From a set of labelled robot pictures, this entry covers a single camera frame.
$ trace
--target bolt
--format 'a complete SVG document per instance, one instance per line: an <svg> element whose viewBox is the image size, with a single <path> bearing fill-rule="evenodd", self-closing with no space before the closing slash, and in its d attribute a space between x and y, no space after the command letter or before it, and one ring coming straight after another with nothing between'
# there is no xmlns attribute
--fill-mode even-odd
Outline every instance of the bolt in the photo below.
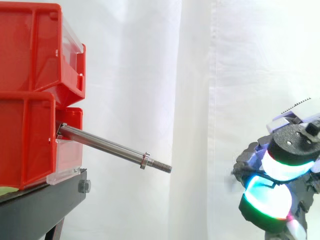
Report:
<svg viewBox="0 0 320 240"><path fill-rule="evenodd" d="M154 161L153 164L152 164L152 167L155 168L155 169L159 169L161 171L164 171L166 173L171 173L171 170L172 170L172 167L167 165L167 164L164 164L162 162L159 162L159 161Z"/></svg>
<svg viewBox="0 0 320 240"><path fill-rule="evenodd" d="M83 194L90 193L90 189L91 189L91 181L90 180L81 180L80 184L81 184L81 192Z"/></svg>

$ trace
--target threaded rod end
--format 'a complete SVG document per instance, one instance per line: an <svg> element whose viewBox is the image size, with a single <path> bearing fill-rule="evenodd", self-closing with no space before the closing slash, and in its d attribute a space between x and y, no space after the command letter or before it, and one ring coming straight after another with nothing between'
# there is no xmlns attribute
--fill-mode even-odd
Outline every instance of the threaded rod end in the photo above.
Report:
<svg viewBox="0 0 320 240"><path fill-rule="evenodd" d="M164 164L162 162L159 162L159 161L154 161L153 164L152 164L152 167L155 168L155 169L158 169L158 170L161 170L161 171L164 171L166 173L171 173L171 169L172 167L167 165L167 164Z"/></svg>

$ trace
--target nut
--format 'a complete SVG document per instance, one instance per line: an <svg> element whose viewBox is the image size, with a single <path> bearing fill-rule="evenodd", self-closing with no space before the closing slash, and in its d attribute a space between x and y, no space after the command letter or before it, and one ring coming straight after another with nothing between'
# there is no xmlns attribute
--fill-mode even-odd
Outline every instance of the nut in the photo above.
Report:
<svg viewBox="0 0 320 240"><path fill-rule="evenodd" d="M82 180L81 181L81 192L83 194L90 193L91 190L91 181L90 180Z"/></svg>

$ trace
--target clear plastic bin front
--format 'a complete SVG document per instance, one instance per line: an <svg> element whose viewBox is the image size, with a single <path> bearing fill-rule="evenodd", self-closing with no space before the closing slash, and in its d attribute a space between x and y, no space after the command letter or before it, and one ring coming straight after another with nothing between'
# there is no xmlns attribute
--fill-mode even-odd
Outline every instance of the clear plastic bin front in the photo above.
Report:
<svg viewBox="0 0 320 240"><path fill-rule="evenodd" d="M83 145L71 140L56 140L56 170L46 177L50 185L58 184L80 174Z"/></svg>
<svg viewBox="0 0 320 240"><path fill-rule="evenodd" d="M77 54L84 52L84 46L69 26L66 19L62 20L62 54L65 61L77 72Z"/></svg>

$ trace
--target green light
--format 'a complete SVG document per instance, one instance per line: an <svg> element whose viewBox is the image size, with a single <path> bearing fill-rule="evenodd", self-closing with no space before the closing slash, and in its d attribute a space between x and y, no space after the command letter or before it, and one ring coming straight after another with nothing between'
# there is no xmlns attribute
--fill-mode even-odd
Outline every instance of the green light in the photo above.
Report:
<svg viewBox="0 0 320 240"><path fill-rule="evenodd" d="M305 174L315 164L315 162L310 161L299 166L289 166L274 160L269 155L268 151L265 152L261 162L265 173L278 181L288 181L295 179Z"/></svg>
<svg viewBox="0 0 320 240"><path fill-rule="evenodd" d="M254 176L244 192L246 200L257 210L275 219L286 219L292 197L285 184L275 185L260 176Z"/></svg>

